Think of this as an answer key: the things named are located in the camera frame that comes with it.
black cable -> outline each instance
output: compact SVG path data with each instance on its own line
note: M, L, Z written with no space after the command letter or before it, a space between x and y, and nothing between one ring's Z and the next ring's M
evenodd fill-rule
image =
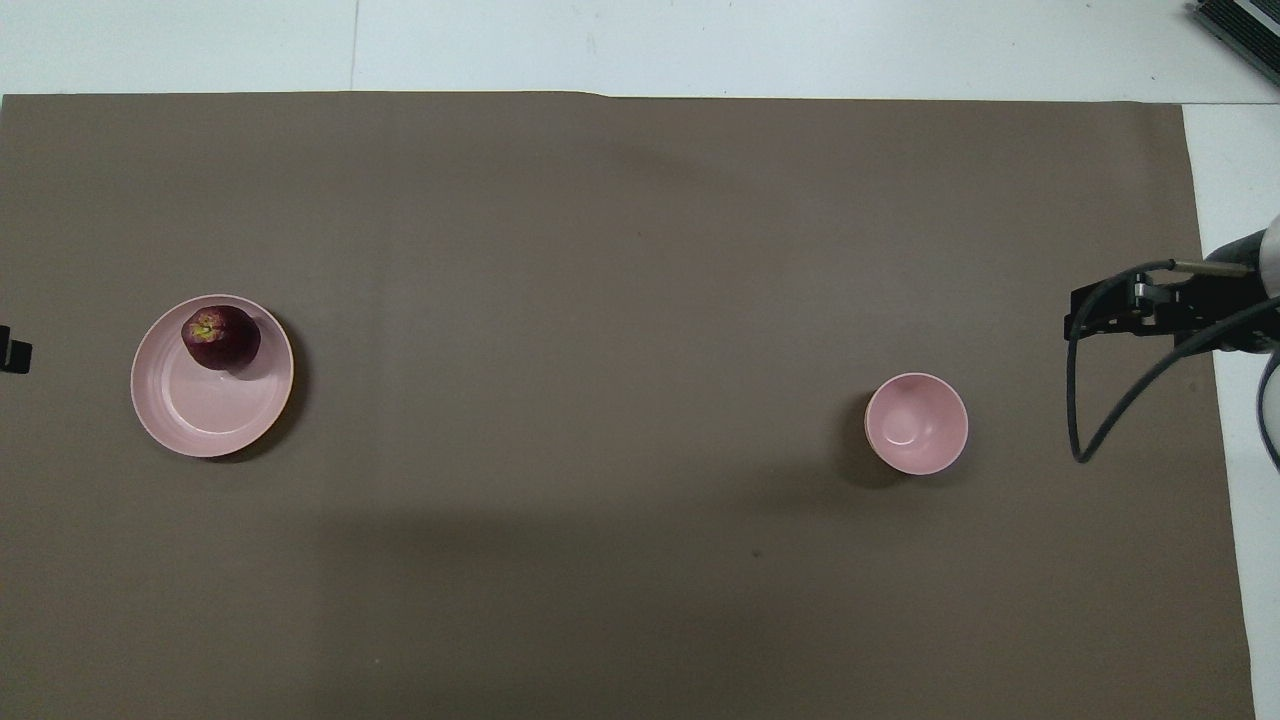
M1258 382L1258 432L1262 433L1262 445L1267 448L1267 455L1271 456L1271 464L1275 465L1276 470L1280 470L1280 455L1276 454L1276 446L1271 442L1271 434L1267 433L1267 419L1262 415L1262 396L1267 392L1267 380L1271 379L1271 374L1276 372L1280 366L1280 350L1271 354L1267 359L1266 368L1262 369L1262 380Z
M1132 281L1138 273L1147 273L1151 270L1169 270L1172 269L1172 260L1158 260L1155 263L1143 263L1129 268L1123 273L1116 273L1110 278L1098 283L1093 292L1091 292L1084 302L1080 304L1079 310L1075 311L1075 319L1071 322L1071 332L1066 338L1066 433L1071 439L1071 457L1075 457L1076 462L1088 462L1089 457L1097 451L1097 446L1102 445L1102 439L1098 434L1105 437L1105 433L1100 429L1098 433L1093 436L1089 441L1089 448L1082 454L1080 452L1080 430L1076 427L1075 419L1075 354L1076 346L1080 342L1080 333L1084 332L1084 319L1089 316L1093 311L1093 306L1098 304L1098 300L1103 295L1115 290L1117 286Z
M1071 333L1070 337L1068 338L1068 346L1066 346L1066 424L1068 424L1066 429L1071 441L1071 456L1075 457L1076 462L1088 462L1089 459L1093 457L1093 454L1098 451L1098 447L1102 445L1102 441L1106 439L1107 433L1111 432L1111 428L1115 427L1115 424L1120 420L1120 416L1124 415L1125 410L1128 410L1129 406L1133 405L1133 401L1137 400L1138 396L1142 395L1142 392L1151 386L1151 383L1156 382L1156 378L1164 374L1164 372L1167 370L1174 363L1181 360L1183 357L1187 357L1188 355L1194 355L1196 352L1199 352L1211 343L1216 342L1224 334L1252 320L1254 316L1280 307L1280 296L1263 300L1262 302L1257 302L1254 305L1245 307L1244 310L1233 313L1231 315L1222 318L1221 320L1197 332L1187 341L1174 347L1167 355L1161 357L1158 363L1152 365L1149 370L1147 370L1140 378L1138 378L1138 382L1135 382L1124 393L1124 396L1120 397L1120 401L1116 402L1115 407L1112 407L1111 411L1107 413L1107 416L1102 420L1102 424L1098 425L1098 430L1093 434L1093 438L1089 441L1089 445L1082 451L1080 434L1079 429L1076 428L1076 413L1075 413L1075 355L1076 355L1076 345L1080 341L1080 333L1084 331L1084 318L1087 318L1089 311L1093 310L1093 306L1102 297L1102 295L1115 288L1116 286L1124 283L1125 281L1132 279L1133 275L1138 273L1146 273L1149 270L1169 270L1172 269L1172 266L1174 266L1172 260L1147 263L1103 281L1084 300L1084 302L1080 305L1080 310L1075 315L1075 320L1071 323Z

apple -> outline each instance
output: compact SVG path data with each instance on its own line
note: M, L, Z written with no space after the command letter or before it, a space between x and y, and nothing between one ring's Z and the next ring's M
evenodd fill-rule
M262 336L247 313L230 305L201 307L182 324L182 343L210 370L234 370L253 361Z

white table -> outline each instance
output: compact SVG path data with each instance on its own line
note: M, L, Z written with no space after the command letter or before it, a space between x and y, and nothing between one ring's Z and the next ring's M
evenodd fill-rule
M1180 102L1204 251L1280 213L1280 87L1181 0L0 4L0 92L321 90ZM1263 360L1215 356L1254 703L1280 720L1280 475L1253 418ZM1280 427L1280 387L1268 409Z

pink plate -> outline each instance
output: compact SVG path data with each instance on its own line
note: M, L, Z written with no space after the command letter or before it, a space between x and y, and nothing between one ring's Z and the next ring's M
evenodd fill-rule
M262 333L247 368L229 373L196 364L182 345L182 324L206 305L248 313ZM193 297L151 325L133 356L129 392L142 427L160 445L192 457L236 452L275 423L293 388L293 348L261 305L234 295Z
M911 475L951 465L969 439L969 414L960 395L927 373L886 380L867 404L865 427L876 455Z

black clamp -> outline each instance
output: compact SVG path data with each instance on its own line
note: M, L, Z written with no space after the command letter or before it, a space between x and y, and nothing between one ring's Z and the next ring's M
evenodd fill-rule
M24 374L31 372L31 343L9 342L9 325L0 325L0 370Z

